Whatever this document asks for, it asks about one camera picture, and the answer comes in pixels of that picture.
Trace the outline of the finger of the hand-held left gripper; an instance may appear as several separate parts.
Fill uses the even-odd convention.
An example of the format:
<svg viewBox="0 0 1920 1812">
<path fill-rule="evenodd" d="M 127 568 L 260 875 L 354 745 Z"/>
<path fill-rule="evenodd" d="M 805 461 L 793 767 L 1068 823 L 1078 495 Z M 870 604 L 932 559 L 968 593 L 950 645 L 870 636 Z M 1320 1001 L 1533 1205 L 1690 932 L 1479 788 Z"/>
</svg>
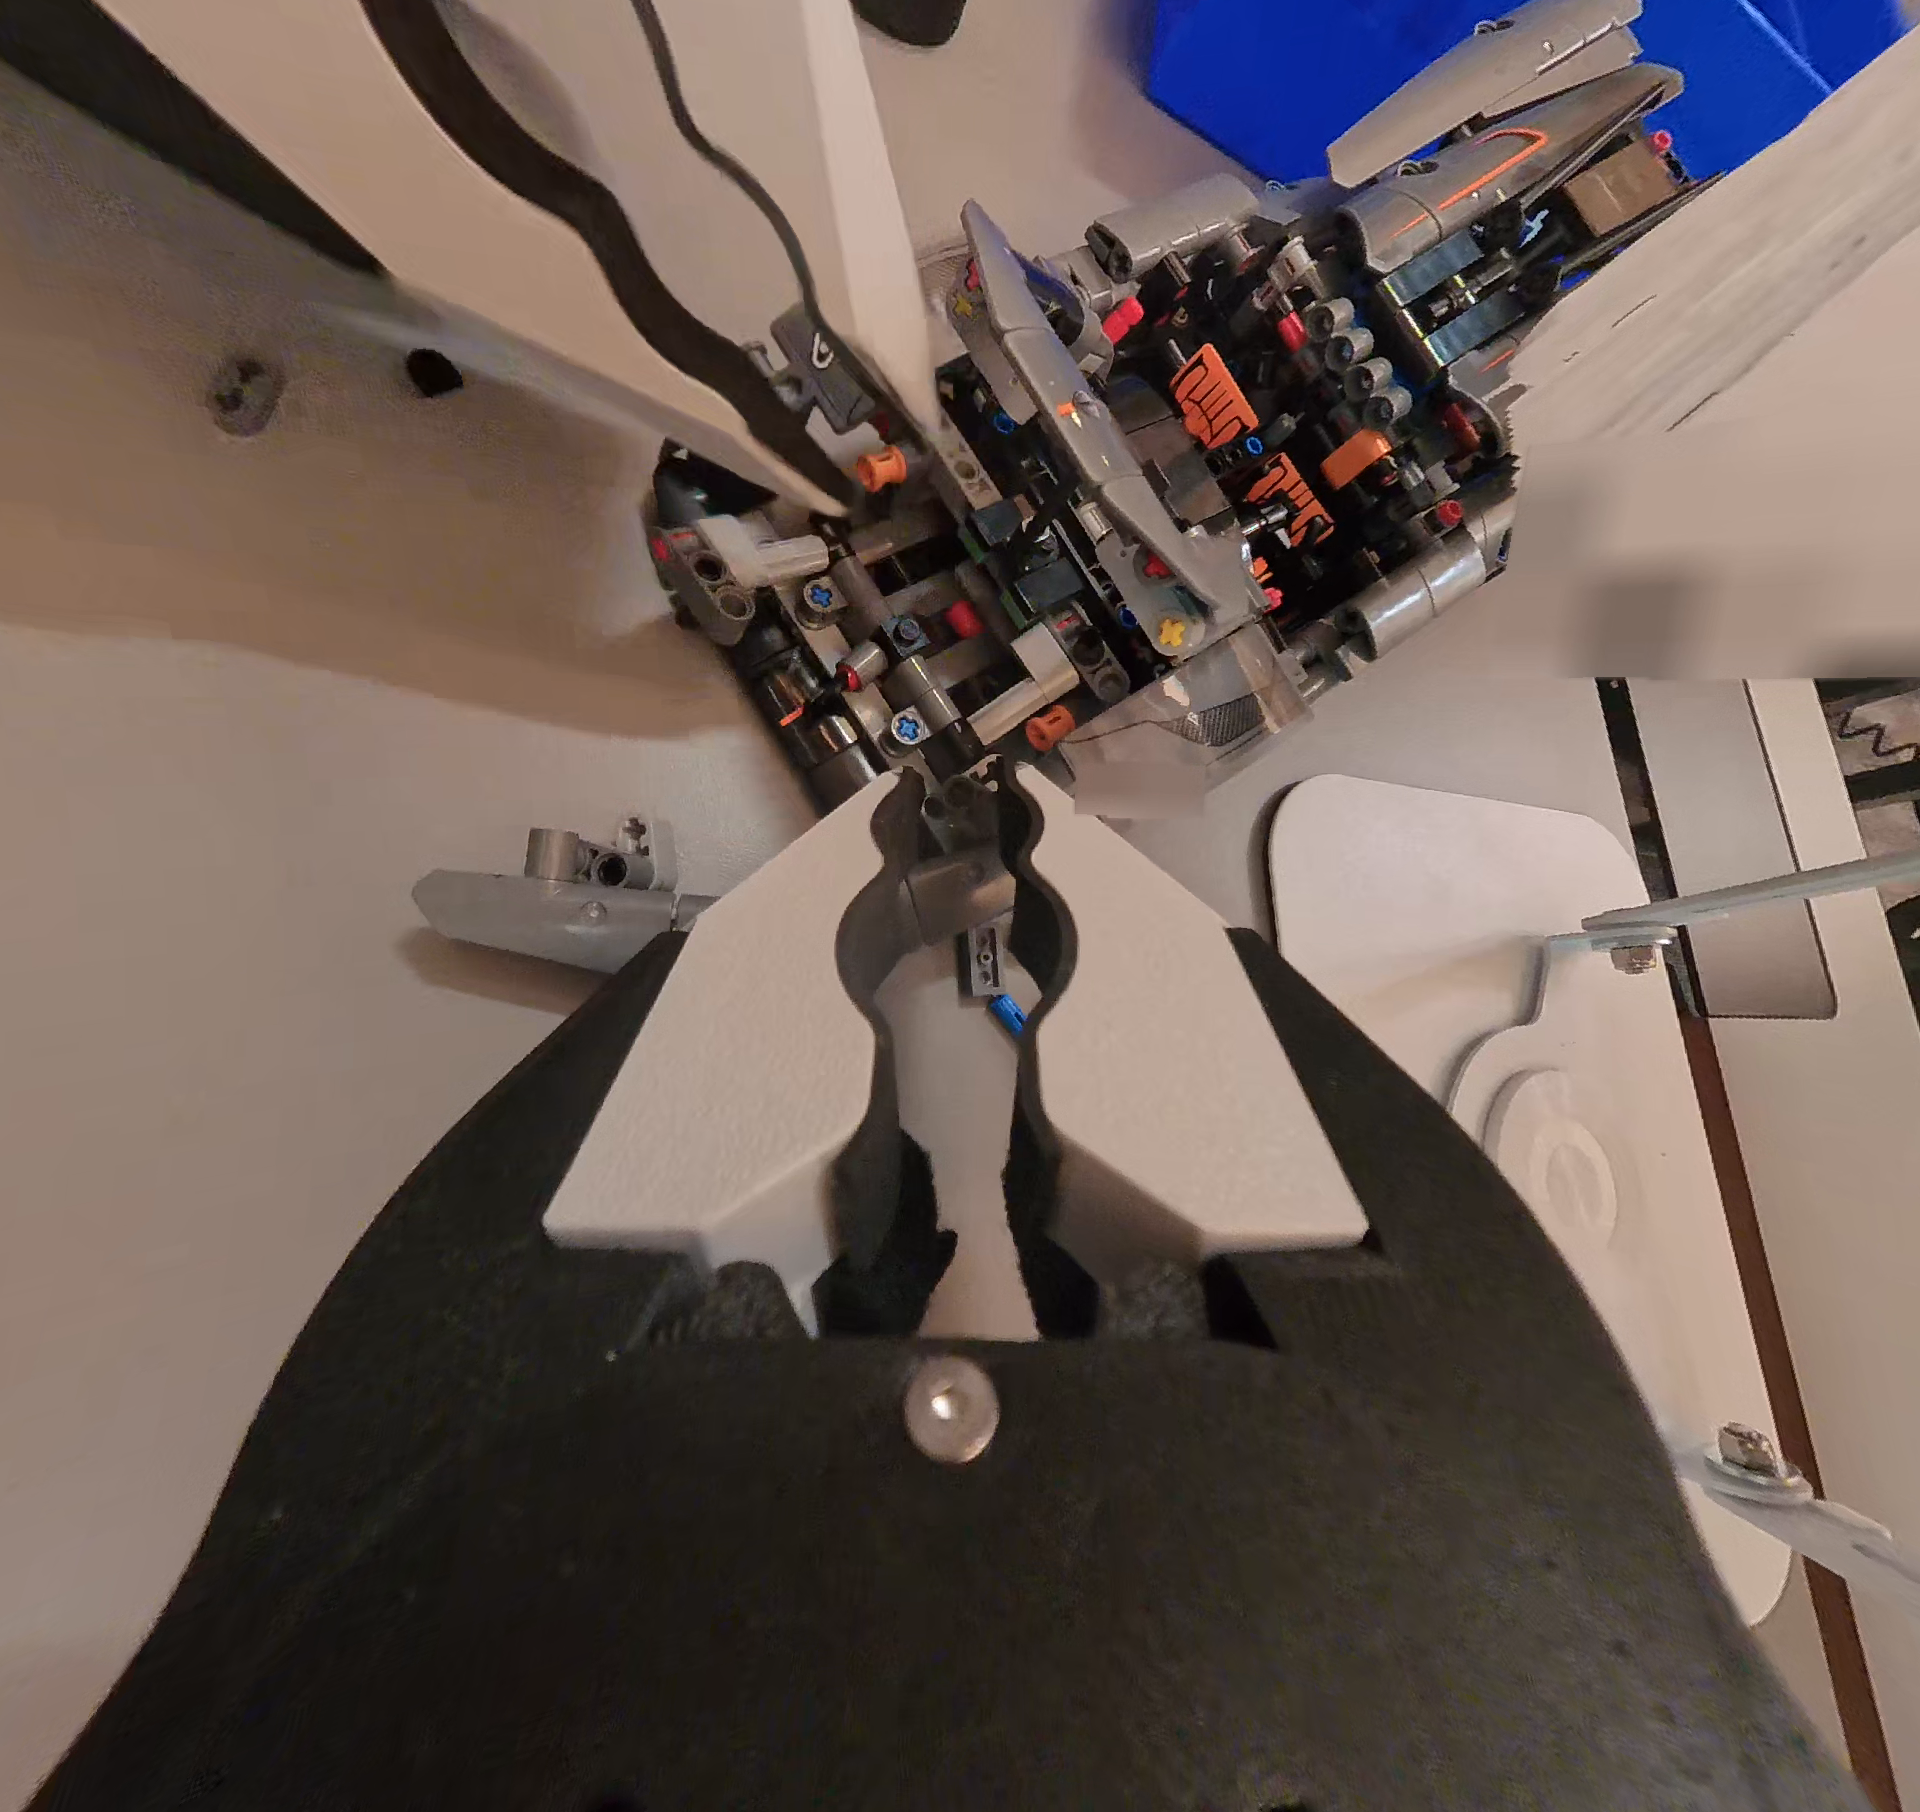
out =
<svg viewBox="0 0 1920 1812">
<path fill-rule="evenodd" d="M 668 288 L 724 338 L 791 307 L 931 434 L 913 241 L 852 0 L 604 0 L 577 99 Z"/>
<path fill-rule="evenodd" d="M 95 0 L 385 267 L 383 323 L 832 515 L 857 486 L 668 288 L 577 99 L 604 0 Z"/>
</svg>

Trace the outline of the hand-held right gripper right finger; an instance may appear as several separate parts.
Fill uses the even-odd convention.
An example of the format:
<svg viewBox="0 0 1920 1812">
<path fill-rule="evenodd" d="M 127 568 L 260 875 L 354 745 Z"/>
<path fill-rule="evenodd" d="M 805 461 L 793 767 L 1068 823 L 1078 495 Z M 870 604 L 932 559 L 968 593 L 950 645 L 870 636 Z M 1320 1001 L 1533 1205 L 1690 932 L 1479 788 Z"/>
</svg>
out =
<svg viewBox="0 0 1920 1812">
<path fill-rule="evenodd" d="M 1240 1254 L 1360 1248 L 1369 1221 L 1221 913 L 1030 768 L 1001 774 L 1014 956 L 1038 988 L 1001 1171 L 1043 1341 L 1127 1293 L 1204 1319 Z"/>
</svg>

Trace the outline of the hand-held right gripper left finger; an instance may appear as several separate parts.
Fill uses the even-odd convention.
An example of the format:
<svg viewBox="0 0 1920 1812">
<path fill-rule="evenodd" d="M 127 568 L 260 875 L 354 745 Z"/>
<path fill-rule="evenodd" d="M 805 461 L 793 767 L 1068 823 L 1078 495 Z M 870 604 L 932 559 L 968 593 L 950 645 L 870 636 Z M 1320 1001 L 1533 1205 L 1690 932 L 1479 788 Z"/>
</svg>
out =
<svg viewBox="0 0 1920 1812">
<path fill-rule="evenodd" d="M 879 985 L 913 952 L 925 779 L 889 771 L 648 956 L 665 970 L 546 1205 L 566 1248 L 772 1271 L 807 1325 L 904 1337 L 947 1271 Z"/>
</svg>

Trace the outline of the grey lego fender assembly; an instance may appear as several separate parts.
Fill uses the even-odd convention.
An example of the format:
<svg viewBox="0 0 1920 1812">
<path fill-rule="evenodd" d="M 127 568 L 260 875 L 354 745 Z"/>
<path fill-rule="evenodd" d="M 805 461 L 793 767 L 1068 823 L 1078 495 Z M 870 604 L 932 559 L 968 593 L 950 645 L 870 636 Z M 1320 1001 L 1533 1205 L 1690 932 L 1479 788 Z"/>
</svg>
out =
<svg viewBox="0 0 1920 1812">
<path fill-rule="evenodd" d="M 442 866 L 411 895 L 440 937 L 597 976 L 618 972 L 660 935 L 688 932 L 714 905 L 680 885 L 668 824 L 634 815 L 611 840 L 535 826 L 518 872 Z"/>
</svg>

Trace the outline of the small dark grey lego assembly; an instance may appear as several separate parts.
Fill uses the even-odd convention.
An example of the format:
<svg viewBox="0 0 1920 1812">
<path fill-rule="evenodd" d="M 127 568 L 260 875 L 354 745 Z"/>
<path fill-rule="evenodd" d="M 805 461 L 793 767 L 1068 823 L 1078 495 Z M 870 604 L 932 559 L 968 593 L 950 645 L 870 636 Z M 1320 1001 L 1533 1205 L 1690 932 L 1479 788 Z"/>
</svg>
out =
<svg viewBox="0 0 1920 1812">
<path fill-rule="evenodd" d="M 925 856 L 904 884 L 911 921 L 947 952 L 963 1007 L 1018 1049 L 1041 994 L 1028 964 L 1043 935 L 1028 869 L 1038 817 L 1014 768 L 989 761 L 931 792 L 923 826 Z"/>
</svg>

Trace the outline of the grey lego car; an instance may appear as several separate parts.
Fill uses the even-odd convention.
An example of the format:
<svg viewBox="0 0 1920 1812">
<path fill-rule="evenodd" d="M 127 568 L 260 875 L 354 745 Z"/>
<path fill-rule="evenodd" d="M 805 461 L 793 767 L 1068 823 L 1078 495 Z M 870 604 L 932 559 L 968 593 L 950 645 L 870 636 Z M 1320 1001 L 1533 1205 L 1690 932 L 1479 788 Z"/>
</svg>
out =
<svg viewBox="0 0 1920 1812">
<path fill-rule="evenodd" d="M 852 517 L 782 530 L 669 442 L 644 528 L 817 809 L 911 768 L 951 842 L 963 782 L 1011 762 L 1171 809 L 1499 578 L 1510 359 L 1704 188 L 1651 125 L 1684 77 L 1644 61 L 1642 9 L 1481 22 L 1323 176 L 1213 174 L 1056 257 L 968 203 L 931 427 L 782 314 L 778 396 L 877 434 Z"/>
</svg>

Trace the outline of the white book stand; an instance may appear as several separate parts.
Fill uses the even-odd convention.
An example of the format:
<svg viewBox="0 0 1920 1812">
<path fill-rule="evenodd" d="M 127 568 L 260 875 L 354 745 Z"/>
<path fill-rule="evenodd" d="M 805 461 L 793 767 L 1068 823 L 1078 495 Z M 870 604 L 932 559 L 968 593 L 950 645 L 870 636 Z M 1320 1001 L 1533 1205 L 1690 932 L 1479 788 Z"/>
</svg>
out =
<svg viewBox="0 0 1920 1812">
<path fill-rule="evenodd" d="M 1668 1445 L 1715 1573 L 1755 1625 L 1789 1549 L 1916 1619 L 1916 1540 L 1760 1489 L 1719 1429 L 1768 1411 L 1668 963 L 1626 976 L 1590 916 L 1647 905 L 1592 817 L 1323 772 L 1279 801 L 1284 958 L 1465 1129 L 1572 1270 Z"/>
</svg>

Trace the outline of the open instruction booklet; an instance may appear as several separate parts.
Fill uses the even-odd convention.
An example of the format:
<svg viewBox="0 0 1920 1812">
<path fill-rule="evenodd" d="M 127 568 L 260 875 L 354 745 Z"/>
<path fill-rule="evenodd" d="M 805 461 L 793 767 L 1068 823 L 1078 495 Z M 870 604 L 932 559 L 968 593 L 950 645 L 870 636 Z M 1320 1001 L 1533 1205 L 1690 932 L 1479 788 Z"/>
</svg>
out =
<svg viewBox="0 0 1920 1812">
<path fill-rule="evenodd" d="M 1852 77 L 1518 359 L 1515 672 L 1916 670 L 1918 40 Z"/>
</svg>

